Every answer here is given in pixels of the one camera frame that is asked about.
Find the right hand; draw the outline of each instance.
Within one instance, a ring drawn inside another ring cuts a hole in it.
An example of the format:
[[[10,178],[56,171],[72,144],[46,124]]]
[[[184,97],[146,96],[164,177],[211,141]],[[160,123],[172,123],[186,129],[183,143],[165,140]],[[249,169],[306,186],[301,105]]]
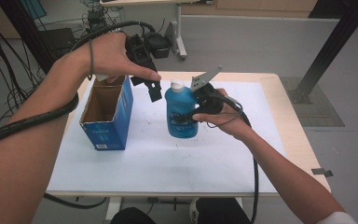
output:
[[[224,89],[218,89],[220,93],[227,96]],[[224,104],[222,111],[219,114],[195,114],[192,119],[200,122],[209,122],[219,127],[225,133],[234,136],[237,139],[241,138],[241,134],[251,129],[241,118],[241,116],[233,108]]]

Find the table leg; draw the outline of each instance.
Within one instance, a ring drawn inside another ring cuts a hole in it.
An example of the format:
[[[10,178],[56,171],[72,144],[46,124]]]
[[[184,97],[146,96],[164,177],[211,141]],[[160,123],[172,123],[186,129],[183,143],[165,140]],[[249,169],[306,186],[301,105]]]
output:
[[[183,44],[182,40],[182,6],[180,3],[176,4],[176,44],[179,50],[179,55],[182,59],[187,57],[185,45]]]
[[[118,16],[120,17],[120,21],[124,22],[126,20],[126,16],[124,15],[123,7],[117,7],[118,9]]]
[[[109,205],[106,211],[106,218],[105,223],[107,220],[112,220],[116,213],[120,211],[121,206],[121,198],[120,197],[110,197],[109,198]]]

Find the floor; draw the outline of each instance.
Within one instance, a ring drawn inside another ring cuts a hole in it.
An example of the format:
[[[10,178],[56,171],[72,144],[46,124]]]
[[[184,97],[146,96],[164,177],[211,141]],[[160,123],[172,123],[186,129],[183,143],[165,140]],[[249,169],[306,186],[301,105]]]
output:
[[[184,16],[182,22],[187,58],[181,60],[171,54],[167,59],[155,60],[158,70],[207,71],[222,64],[227,72],[275,73],[281,77],[303,77],[337,24],[337,20],[197,16]],[[24,55],[20,41],[10,43]],[[21,67],[14,61],[13,66]],[[0,116],[7,111],[7,88],[1,83],[0,77]],[[358,221],[358,29],[327,69],[319,86],[345,127],[304,130],[319,163],[334,174],[328,178],[333,194]],[[80,198],[79,202],[100,200]],[[144,198],[125,198],[122,207],[128,206],[147,212],[151,203]],[[252,199],[243,199],[243,207],[251,214]],[[103,223],[105,209],[106,204],[77,210],[44,200],[33,223]],[[160,224],[190,223],[186,204],[178,205],[174,211],[171,204],[157,203],[149,215]],[[282,199],[262,198],[256,223],[300,221]]]

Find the cardboard box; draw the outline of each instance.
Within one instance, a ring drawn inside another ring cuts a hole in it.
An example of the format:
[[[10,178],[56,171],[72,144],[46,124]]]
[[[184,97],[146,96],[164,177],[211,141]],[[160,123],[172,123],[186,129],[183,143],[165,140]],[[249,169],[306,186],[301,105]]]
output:
[[[126,148],[132,103],[129,77],[119,77],[111,84],[94,80],[80,126],[95,149]]]

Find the forearm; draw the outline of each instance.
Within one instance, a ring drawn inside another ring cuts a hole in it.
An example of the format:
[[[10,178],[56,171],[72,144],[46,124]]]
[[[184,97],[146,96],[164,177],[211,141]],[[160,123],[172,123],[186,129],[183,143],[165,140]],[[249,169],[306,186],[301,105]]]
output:
[[[283,157],[253,130],[244,130],[237,138],[251,150],[283,200],[304,223],[316,223],[336,211],[344,211],[318,181]]]
[[[53,65],[41,86],[9,123],[53,111],[73,99],[83,74],[76,70],[82,68],[70,67],[69,61],[64,57]],[[0,141],[0,223],[31,222],[48,185],[66,118],[34,126]]]

